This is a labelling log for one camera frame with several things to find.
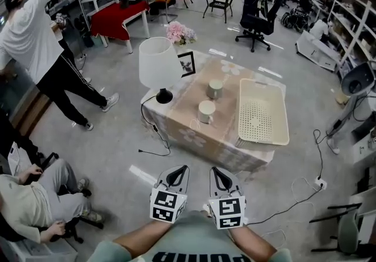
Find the power strip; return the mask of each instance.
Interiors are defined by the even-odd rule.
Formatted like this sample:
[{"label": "power strip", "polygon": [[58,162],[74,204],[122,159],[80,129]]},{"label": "power strip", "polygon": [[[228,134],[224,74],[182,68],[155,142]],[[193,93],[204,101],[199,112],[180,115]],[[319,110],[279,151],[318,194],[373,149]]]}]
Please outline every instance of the power strip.
[{"label": "power strip", "polygon": [[323,179],[319,179],[318,177],[316,177],[315,179],[315,187],[317,188],[317,190],[319,190],[321,188],[321,190],[325,190],[327,188],[328,184],[325,180]]}]

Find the pink flowers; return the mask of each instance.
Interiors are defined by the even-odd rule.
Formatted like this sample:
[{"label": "pink flowers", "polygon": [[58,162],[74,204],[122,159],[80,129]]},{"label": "pink flowers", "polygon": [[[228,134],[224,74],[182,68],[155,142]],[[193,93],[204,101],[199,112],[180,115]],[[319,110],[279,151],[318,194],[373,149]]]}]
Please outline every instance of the pink flowers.
[{"label": "pink flowers", "polygon": [[167,38],[178,45],[193,43],[197,40],[196,33],[192,29],[177,21],[171,22],[167,27]]}]

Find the red tablecloth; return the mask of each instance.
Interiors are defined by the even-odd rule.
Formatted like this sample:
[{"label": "red tablecloth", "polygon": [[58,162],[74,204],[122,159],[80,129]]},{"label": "red tablecloth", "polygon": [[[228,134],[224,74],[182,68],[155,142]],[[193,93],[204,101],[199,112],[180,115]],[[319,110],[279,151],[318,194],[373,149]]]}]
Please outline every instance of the red tablecloth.
[{"label": "red tablecloth", "polygon": [[114,3],[93,15],[92,35],[100,34],[126,41],[129,39],[129,34],[122,26],[123,21],[149,9],[149,5],[145,1],[129,5],[126,9],[120,9],[120,4]]}]

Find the white t-shirt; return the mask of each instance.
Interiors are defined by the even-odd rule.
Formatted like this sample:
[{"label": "white t-shirt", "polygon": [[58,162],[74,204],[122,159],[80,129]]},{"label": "white t-shirt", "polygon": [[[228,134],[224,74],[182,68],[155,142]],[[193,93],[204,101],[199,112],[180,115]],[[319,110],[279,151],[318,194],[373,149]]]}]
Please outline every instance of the white t-shirt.
[{"label": "white t-shirt", "polygon": [[38,227],[53,223],[47,191],[37,182],[19,184],[18,177],[0,175],[1,214],[19,235],[41,242]]},{"label": "white t-shirt", "polygon": [[318,20],[310,30],[310,34],[318,40],[321,39],[323,34],[327,35],[328,33],[328,24],[324,23],[322,20]]},{"label": "white t-shirt", "polygon": [[45,12],[50,0],[28,0],[0,32],[0,70],[14,58],[37,84],[63,52]]}]

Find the picture frame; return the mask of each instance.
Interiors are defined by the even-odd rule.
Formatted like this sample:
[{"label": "picture frame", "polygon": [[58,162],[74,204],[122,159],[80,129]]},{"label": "picture frame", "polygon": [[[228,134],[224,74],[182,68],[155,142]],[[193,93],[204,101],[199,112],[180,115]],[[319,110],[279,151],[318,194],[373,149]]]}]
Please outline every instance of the picture frame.
[{"label": "picture frame", "polygon": [[182,77],[186,77],[189,75],[196,74],[196,67],[194,65],[194,57],[193,51],[178,54],[177,57],[179,58],[180,64],[183,67],[183,75]]}]

